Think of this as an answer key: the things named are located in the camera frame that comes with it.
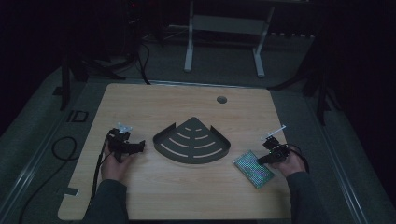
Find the person's arm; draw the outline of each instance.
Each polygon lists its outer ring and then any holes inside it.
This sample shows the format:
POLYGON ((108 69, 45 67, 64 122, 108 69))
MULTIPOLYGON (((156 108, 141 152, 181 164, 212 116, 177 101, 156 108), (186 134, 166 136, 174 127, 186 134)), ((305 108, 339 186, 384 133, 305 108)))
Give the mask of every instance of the person's arm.
POLYGON ((285 161, 273 163, 271 166, 279 169, 288 181, 293 224, 331 223, 300 157, 291 152, 285 161))
POLYGON ((119 163, 108 148, 102 164, 102 179, 90 208, 81 223, 128 223, 126 210, 126 186, 121 182, 132 162, 133 156, 126 157, 119 163))

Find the table top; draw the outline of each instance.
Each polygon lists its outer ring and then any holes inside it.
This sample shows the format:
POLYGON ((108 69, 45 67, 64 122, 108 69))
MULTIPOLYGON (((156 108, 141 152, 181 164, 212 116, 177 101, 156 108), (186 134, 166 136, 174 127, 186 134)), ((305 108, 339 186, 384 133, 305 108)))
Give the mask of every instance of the table top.
MULTIPOLYGON (((63 220, 80 220, 88 206, 93 174, 106 134, 118 122, 130 125, 130 142, 146 140, 127 173, 127 209, 130 219, 262 219, 290 217, 290 192, 278 170, 256 189, 233 164, 251 150, 268 154, 261 137, 280 128, 267 90, 204 86, 110 84, 98 108, 69 188, 58 212, 63 220), (227 99, 225 104, 217 101, 227 99), (155 148, 152 138, 173 123, 196 117, 213 126, 231 147, 229 153, 205 164, 172 161, 155 148)), ((283 132, 275 135, 286 143, 283 132)))

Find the person's hand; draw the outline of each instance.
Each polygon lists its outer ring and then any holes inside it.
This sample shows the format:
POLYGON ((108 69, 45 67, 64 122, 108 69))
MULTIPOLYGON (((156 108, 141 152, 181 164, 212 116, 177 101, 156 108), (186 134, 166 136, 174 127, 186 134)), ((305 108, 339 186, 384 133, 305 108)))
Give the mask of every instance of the person's hand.
POLYGON ((114 153, 110 153, 108 149, 108 144, 105 147, 105 160, 103 161, 101 171, 102 171, 102 179, 112 179, 122 182, 125 177, 126 171, 128 170, 129 165, 134 159, 134 155, 130 156, 122 156, 121 163, 117 161, 114 157, 114 153))
MULTIPOLYGON (((290 146, 290 149, 297 151, 297 148, 293 146, 290 146)), ((294 152, 291 152, 285 161, 274 162, 271 166, 278 169, 285 177, 297 172, 306 172, 303 160, 294 152)))

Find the gray sleeve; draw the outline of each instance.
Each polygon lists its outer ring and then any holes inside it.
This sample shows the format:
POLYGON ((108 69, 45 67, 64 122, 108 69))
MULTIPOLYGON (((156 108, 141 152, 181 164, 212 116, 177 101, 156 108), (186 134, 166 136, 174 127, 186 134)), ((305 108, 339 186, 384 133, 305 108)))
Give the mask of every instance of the gray sleeve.
POLYGON ((91 207, 81 223, 128 223, 126 187, 116 180, 100 183, 91 207))
POLYGON ((286 179, 290 189, 293 224, 331 223, 308 173, 298 172, 289 175, 286 179))

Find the dark background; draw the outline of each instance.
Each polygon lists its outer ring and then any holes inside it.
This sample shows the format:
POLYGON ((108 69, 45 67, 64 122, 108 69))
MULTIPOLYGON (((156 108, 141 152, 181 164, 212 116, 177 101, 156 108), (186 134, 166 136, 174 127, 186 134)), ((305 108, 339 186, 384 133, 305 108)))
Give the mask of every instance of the dark background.
MULTIPOLYGON (((187 24, 188 1, 147 2, 151 11, 144 14, 143 21, 151 32, 161 33, 157 29, 159 18, 165 26, 187 24)), ((330 87, 396 204, 392 175, 396 168, 396 6, 390 0, 311 3, 277 4, 270 31, 317 37, 321 53, 316 57, 332 62, 330 87)), ((232 1, 224 12, 237 13, 237 4, 232 1)), ((107 7, 101 1, 0 3, 0 134, 47 75, 60 66, 68 41, 75 41, 75 46, 93 57, 106 57, 108 36, 102 29, 105 22, 98 20, 97 12, 106 12, 107 7)))

